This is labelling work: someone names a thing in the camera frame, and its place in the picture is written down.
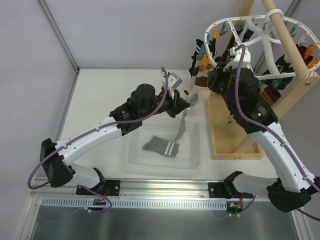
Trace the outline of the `grey striped sock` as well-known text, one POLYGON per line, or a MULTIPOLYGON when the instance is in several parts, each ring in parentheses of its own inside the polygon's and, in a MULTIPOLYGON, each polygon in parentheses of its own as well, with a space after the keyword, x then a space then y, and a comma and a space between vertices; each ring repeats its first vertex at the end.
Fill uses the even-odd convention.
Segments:
POLYGON ((168 141, 157 136, 153 136, 142 149, 151 151, 167 157, 175 157, 179 150, 179 144, 173 141, 168 141))
POLYGON ((182 113, 182 118, 179 126, 179 130, 177 132, 177 135, 174 138, 174 142, 177 142, 185 133, 186 131, 186 116, 188 114, 188 110, 192 108, 199 100, 199 95, 197 93, 193 94, 192 96, 188 97, 187 102, 190 104, 190 107, 186 108, 182 113))

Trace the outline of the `orange clothes peg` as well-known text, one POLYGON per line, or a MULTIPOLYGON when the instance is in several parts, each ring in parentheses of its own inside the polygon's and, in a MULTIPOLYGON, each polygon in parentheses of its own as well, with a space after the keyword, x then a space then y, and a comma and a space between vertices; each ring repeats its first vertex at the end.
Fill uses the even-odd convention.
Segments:
POLYGON ((209 63, 210 63, 210 61, 209 61, 209 58, 208 58, 208 54, 205 53, 203 55, 203 58, 202 58, 202 69, 205 70, 209 63))

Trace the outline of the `white plastic sock hanger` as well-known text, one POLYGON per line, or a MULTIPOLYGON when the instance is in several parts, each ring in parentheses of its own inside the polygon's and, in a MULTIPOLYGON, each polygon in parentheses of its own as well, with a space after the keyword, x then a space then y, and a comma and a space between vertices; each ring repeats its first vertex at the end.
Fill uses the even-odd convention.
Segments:
MULTIPOLYGON (((268 70, 271 74, 278 74, 278 70, 275 66, 274 62, 274 56, 273 56, 273 50, 272 50, 272 43, 281 45, 281 41, 279 40, 279 37, 271 23, 271 21, 266 17, 265 15, 254 15, 254 16, 238 16, 238 17, 228 17, 221 20, 218 20, 214 23, 212 23, 207 29, 204 34, 204 47, 209 59, 209 62, 212 64, 212 66, 216 66, 217 63, 215 60, 210 56, 210 48, 209 48, 209 39, 208 37, 212 37, 214 35, 213 30, 216 28, 219 24, 229 24, 230 30, 235 38, 235 43, 238 48, 241 47, 241 45, 244 45, 245 47, 248 47, 250 45, 256 44, 257 42, 261 42, 263 46, 264 56, 265 56, 265 62, 268 67, 268 70), (248 41, 248 42, 242 42, 240 41, 240 38, 236 32, 236 28, 233 24, 234 21, 244 21, 247 25, 248 29, 253 31, 255 34, 257 34, 257 37, 248 41)), ((305 36, 310 37, 313 40, 313 43, 320 43, 320 40, 315 36, 315 34, 303 23, 284 16, 283 12, 283 22, 284 24, 286 22, 292 23, 299 28, 303 29, 305 31, 305 36)), ((316 67, 313 67, 311 69, 308 69, 309 71, 315 71, 320 67, 320 64, 316 67)), ((295 71, 287 74, 281 74, 280 76, 257 76, 257 79, 262 80, 268 80, 268 79, 283 79, 283 78, 290 78, 290 77, 297 77, 295 71)))

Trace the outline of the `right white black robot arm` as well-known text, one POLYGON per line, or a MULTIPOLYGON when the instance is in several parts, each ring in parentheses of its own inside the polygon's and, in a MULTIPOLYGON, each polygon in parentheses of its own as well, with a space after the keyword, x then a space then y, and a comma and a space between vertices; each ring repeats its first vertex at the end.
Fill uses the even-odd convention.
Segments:
POLYGON ((222 61, 207 76, 209 89, 223 98, 231 117, 263 149, 277 175, 265 178, 235 171, 224 179, 220 196, 248 193, 269 199, 284 213, 299 211, 320 191, 320 178, 303 165, 277 115, 259 98, 259 80, 250 69, 233 69, 222 61))

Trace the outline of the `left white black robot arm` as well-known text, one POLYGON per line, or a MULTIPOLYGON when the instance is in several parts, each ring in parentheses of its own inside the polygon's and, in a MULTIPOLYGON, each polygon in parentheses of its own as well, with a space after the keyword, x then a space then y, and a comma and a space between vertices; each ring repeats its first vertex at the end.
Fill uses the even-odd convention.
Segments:
POLYGON ((99 145, 125 136, 142 126, 142 122, 151 113, 166 112, 170 117, 189 108, 191 104, 180 97, 178 90, 173 95, 162 90, 156 95, 150 84, 141 84, 127 101, 111 111, 92 128, 66 140, 52 142, 46 139, 41 144, 40 159, 42 168, 52 188, 58 188, 74 182, 85 186, 94 195, 105 190, 106 180, 98 168, 86 168, 75 161, 99 145))

